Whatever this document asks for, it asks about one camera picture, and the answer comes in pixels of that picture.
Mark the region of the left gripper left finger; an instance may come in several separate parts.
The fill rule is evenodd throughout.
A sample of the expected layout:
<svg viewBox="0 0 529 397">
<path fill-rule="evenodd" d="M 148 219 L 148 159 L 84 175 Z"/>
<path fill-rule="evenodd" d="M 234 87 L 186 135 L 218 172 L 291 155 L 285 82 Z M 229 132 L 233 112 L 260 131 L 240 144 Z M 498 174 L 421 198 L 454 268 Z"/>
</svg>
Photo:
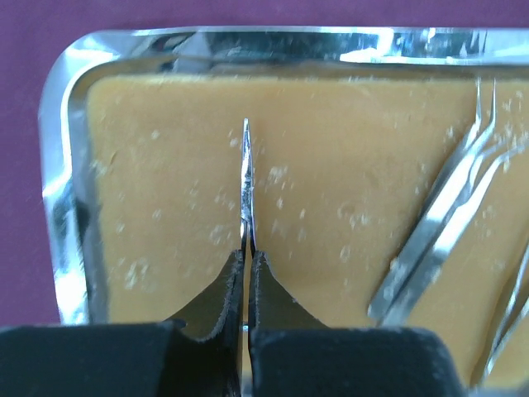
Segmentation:
<svg viewBox="0 0 529 397">
<path fill-rule="evenodd" d="M 158 396 L 240 396 L 245 254 L 169 318 L 174 325 Z"/>
</svg>

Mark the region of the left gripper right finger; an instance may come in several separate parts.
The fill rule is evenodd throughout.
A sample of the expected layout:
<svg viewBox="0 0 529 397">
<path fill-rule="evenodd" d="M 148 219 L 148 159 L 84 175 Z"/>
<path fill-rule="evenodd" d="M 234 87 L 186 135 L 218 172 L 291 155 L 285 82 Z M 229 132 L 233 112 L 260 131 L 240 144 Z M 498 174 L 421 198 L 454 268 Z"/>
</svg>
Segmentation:
<svg viewBox="0 0 529 397">
<path fill-rule="evenodd" d="M 252 261 L 249 351 L 255 396 L 465 396 L 446 346 L 423 328 L 329 328 Z"/>
</svg>

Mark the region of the purple cloth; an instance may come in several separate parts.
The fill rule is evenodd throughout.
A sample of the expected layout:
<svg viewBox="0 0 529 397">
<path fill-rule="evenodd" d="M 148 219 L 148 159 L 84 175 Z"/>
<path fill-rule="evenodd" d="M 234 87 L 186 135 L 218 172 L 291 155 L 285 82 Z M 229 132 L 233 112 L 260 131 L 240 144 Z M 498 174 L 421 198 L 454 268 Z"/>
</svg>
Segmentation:
<svg viewBox="0 0 529 397">
<path fill-rule="evenodd" d="M 37 113 L 46 76 L 79 37 L 210 25 L 525 27 L 525 1 L 4 1 L 1 4 L 1 322 L 59 319 Z"/>
</svg>

